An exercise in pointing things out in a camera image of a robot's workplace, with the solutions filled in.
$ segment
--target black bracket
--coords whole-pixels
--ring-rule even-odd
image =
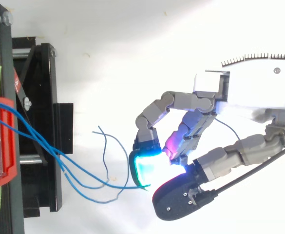
[[[57,102],[55,49],[51,44],[35,45],[35,38],[13,39],[13,49],[27,48],[25,57],[14,56],[19,77],[17,110],[47,142],[73,152],[73,104]],[[31,106],[24,105],[28,98]],[[27,132],[18,122],[19,130]],[[62,207],[61,169],[56,160],[34,141],[19,137],[24,217],[39,216],[40,207],[56,212]],[[39,156],[41,162],[31,160]]]

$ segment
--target screw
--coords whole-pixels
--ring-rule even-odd
[[[276,68],[274,68],[273,72],[274,72],[275,74],[279,74],[279,73],[281,72],[281,69],[278,68],[278,67],[276,67]]]
[[[26,111],[28,111],[30,109],[30,107],[32,106],[32,103],[31,101],[29,100],[28,97],[25,97],[24,100],[23,100],[23,106],[24,106],[24,109]]]
[[[11,26],[14,23],[14,19],[10,11],[5,11],[0,17],[0,22],[6,26]]]
[[[51,55],[51,57],[53,57],[53,58],[57,57],[57,51],[56,51],[55,48],[52,48],[52,49],[51,49],[50,55]]]

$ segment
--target blue wire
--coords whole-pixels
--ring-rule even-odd
[[[96,177],[95,175],[93,175],[92,173],[88,172],[86,169],[82,168],[80,165],[78,165],[76,162],[74,162],[72,159],[70,159],[69,157],[67,157],[63,152],[59,151],[58,149],[55,149],[54,147],[51,147],[47,142],[46,140],[35,130],[33,129],[27,122],[26,120],[20,115],[20,113],[18,113],[17,111],[15,111],[14,109],[10,108],[9,106],[6,106],[6,105],[3,105],[0,103],[0,108],[16,115],[23,123],[24,125],[28,128],[29,132],[33,135],[33,138],[34,140],[36,140],[38,143],[41,143],[40,140],[38,140],[37,136],[39,138],[41,138],[42,142],[45,144],[45,146],[42,145],[42,147],[47,151],[49,152],[56,160],[57,162],[59,163],[62,171],[65,173],[65,170],[63,167],[65,167],[65,169],[67,169],[67,171],[70,173],[71,171],[67,168],[67,166],[56,156],[55,152],[64,156],[67,160],[69,160],[71,163],[73,163],[75,166],[77,166],[80,170],[82,170],[83,172],[85,172],[86,174],[90,175],[91,177],[93,177],[94,179],[98,180],[99,182],[101,182],[102,184],[106,185],[106,186],[109,186],[111,188],[116,188],[116,189],[140,189],[140,188],[145,188],[145,187],[148,187],[149,185],[147,186],[135,186],[135,187],[121,187],[121,186],[115,186],[115,185],[111,185],[111,184],[108,184],[106,182],[104,182],[103,180],[99,179],[98,177]],[[10,126],[6,126],[8,128],[10,128],[11,130],[17,132],[17,133],[20,133],[20,131],[10,127]],[[28,137],[29,135],[25,134],[25,133],[22,133],[21,135],[23,136],[26,136]]]
[[[233,128],[231,128],[229,125],[227,125],[226,123],[223,123],[222,121],[220,121],[220,120],[217,119],[217,118],[215,118],[215,120],[218,121],[219,123],[225,125],[226,127],[230,128],[230,129],[234,132],[234,134],[236,135],[236,138],[238,138],[238,140],[241,140],[241,139],[239,138],[239,135],[236,133],[236,131],[235,131]]]
[[[109,134],[105,134],[105,135],[108,136],[108,137],[114,138],[114,139],[118,142],[118,144],[120,145],[120,147],[123,149],[123,151],[124,151],[124,153],[125,153],[125,155],[126,155],[126,160],[127,160],[127,179],[126,179],[126,182],[125,182],[125,185],[124,185],[124,187],[126,187],[126,185],[127,185],[127,183],[128,183],[128,180],[129,180],[129,159],[128,159],[127,152],[126,152],[124,146],[122,145],[122,143],[121,143],[116,137],[114,137],[114,136],[112,136],[112,135],[109,135]],[[116,199],[118,199],[118,196],[119,196],[123,191],[124,191],[124,189],[122,189],[121,191],[119,191],[119,193],[116,195]]]
[[[15,131],[16,133],[18,133],[18,134],[24,136],[24,137],[28,137],[28,138],[30,138],[30,139],[32,139],[32,140],[35,139],[33,136],[28,135],[28,134],[26,134],[26,133],[23,133],[23,132],[21,132],[21,131],[19,131],[19,130],[17,130],[17,129],[14,129],[13,127],[9,126],[8,124],[4,123],[4,122],[1,121],[1,120],[0,120],[0,123],[3,124],[4,126],[8,127],[9,129]],[[124,187],[121,189],[121,191],[116,195],[116,198],[111,199],[111,200],[109,200],[109,201],[97,201],[97,200],[94,200],[94,199],[92,199],[92,198],[87,197],[86,195],[84,195],[84,194],[74,185],[74,183],[71,181],[71,179],[69,178],[69,176],[68,176],[68,175],[66,174],[66,172],[64,171],[64,174],[65,174],[67,180],[69,181],[69,183],[71,184],[71,186],[72,186],[82,197],[84,197],[84,198],[87,199],[87,200],[90,200],[90,201],[99,203],[99,204],[107,204],[107,203],[116,201],[116,200],[118,199],[119,195],[124,191],[124,189],[126,189],[125,187],[126,187],[126,185],[127,185],[127,183],[128,183],[128,179],[129,179],[129,162],[128,162],[128,155],[127,155],[127,152],[126,152],[125,148],[122,146],[122,144],[118,141],[118,139],[116,139],[116,138],[115,138],[114,136],[112,136],[112,135],[108,135],[108,136],[114,138],[114,139],[120,144],[120,146],[122,147],[122,149],[123,149],[124,152],[125,152],[126,159],[127,159],[127,169],[128,169],[128,171],[127,171],[127,180],[126,180],[126,182],[125,182],[125,186],[124,186]],[[49,150],[48,150],[44,145],[42,145],[42,147],[43,147],[47,152],[49,152]],[[51,147],[51,148],[54,149],[56,152],[60,153],[61,155],[65,155],[63,152],[59,151],[58,149],[55,149],[54,147]],[[60,160],[60,163],[65,167],[65,169],[67,169],[67,171],[69,172],[69,174],[79,183],[79,185],[81,185],[82,187],[85,187],[85,188],[94,189],[93,187],[84,186],[82,183],[80,183],[79,180],[78,180],[78,179],[73,175],[73,173],[70,171],[70,169],[69,169],[61,160]]]
[[[107,137],[105,136],[104,132],[102,131],[102,129],[100,128],[100,126],[98,126],[98,128],[100,129],[100,131],[103,133],[104,135],[104,140],[105,140],[105,143],[104,143],[104,150],[103,150],[103,155],[102,155],[102,161],[103,161],[103,164],[104,164],[104,167],[105,167],[105,170],[107,172],[107,182],[110,181],[110,178],[109,178],[109,170],[108,170],[108,167],[107,167],[107,164],[105,163],[105,150],[107,148]]]

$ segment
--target white background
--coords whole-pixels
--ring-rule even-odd
[[[38,43],[56,47],[58,100],[74,102],[72,157],[101,178],[104,138],[91,134],[97,125],[118,137],[129,153],[136,116],[163,92],[191,92],[196,71],[231,57],[285,53],[285,0],[0,2],[14,15],[14,37],[37,36]],[[172,111],[157,124],[162,146],[183,114]],[[265,128],[241,117],[219,119],[241,138]],[[191,157],[234,142],[235,135],[215,122]],[[122,185],[125,156],[113,139],[108,139],[107,162],[113,183]],[[218,188],[247,170],[235,169],[205,187]],[[78,175],[85,183],[99,185]],[[124,191],[118,201],[99,205],[80,197],[64,177],[62,189],[61,210],[41,209],[41,217],[25,219],[27,234],[285,233],[285,156],[173,222],[156,217],[151,195],[142,190]],[[108,188],[85,192],[101,200],[117,193]]]

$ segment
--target metal rod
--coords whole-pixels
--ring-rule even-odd
[[[20,155],[20,164],[40,164],[42,163],[39,155]]]
[[[26,59],[30,53],[30,48],[28,49],[13,49],[12,57],[14,59]]]

